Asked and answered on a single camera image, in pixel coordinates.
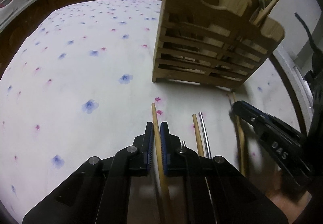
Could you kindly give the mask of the right hand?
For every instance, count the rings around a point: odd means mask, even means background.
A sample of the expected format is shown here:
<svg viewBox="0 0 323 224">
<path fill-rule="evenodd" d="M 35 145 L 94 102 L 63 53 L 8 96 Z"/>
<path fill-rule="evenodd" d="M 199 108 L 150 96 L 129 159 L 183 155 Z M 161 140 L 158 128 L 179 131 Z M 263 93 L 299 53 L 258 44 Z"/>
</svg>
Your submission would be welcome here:
<svg viewBox="0 0 323 224">
<path fill-rule="evenodd" d="M 311 195 L 308 191 L 305 191 L 300 198 L 292 200 L 283 193 L 281 182 L 280 172 L 277 172 L 265 194 L 286 215 L 288 223 L 294 223 L 309 203 Z"/>
</svg>

